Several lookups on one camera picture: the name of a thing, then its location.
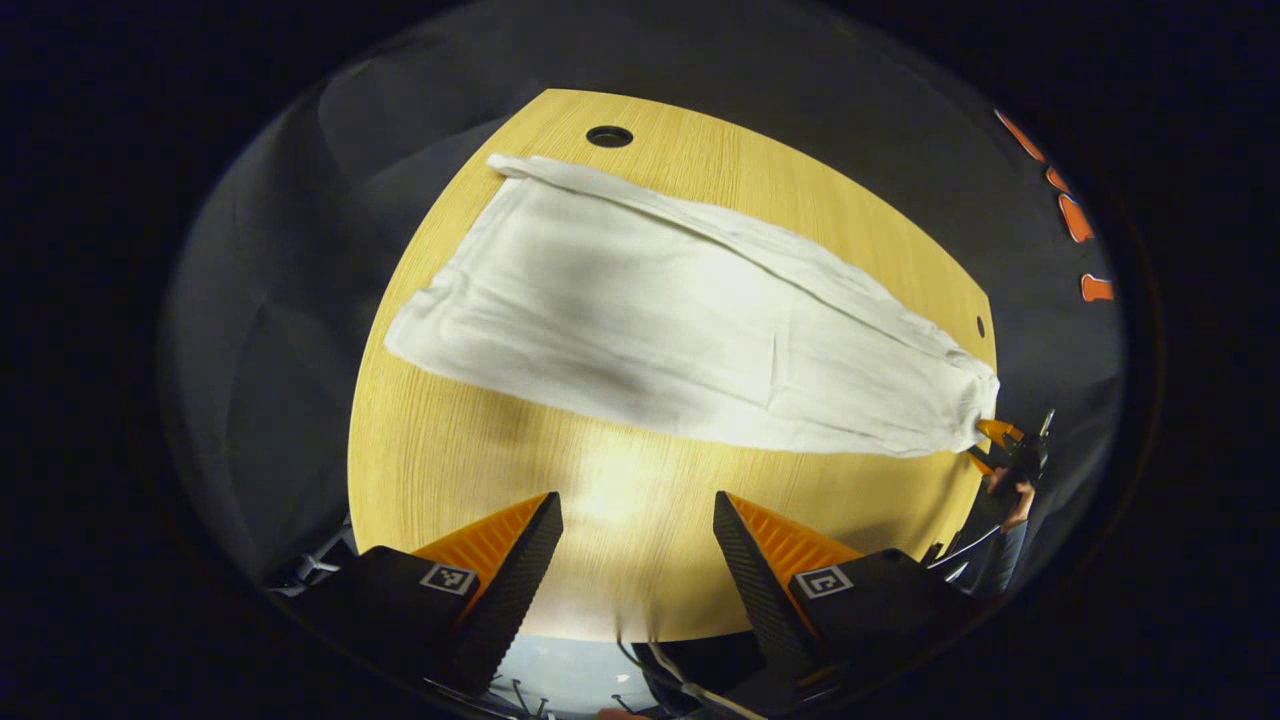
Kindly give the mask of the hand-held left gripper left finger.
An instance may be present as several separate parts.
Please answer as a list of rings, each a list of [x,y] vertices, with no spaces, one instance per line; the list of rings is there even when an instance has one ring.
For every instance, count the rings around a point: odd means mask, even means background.
[[[535,495],[413,552],[374,546],[292,609],[397,679],[477,697],[515,642],[563,528],[559,495]]]

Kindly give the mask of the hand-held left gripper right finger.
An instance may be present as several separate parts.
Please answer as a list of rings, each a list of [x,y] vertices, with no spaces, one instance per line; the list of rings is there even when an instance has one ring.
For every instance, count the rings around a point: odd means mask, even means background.
[[[765,660],[733,691],[741,702],[833,703],[870,691],[984,610],[901,550],[860,553],[726,491],[712,525]]]

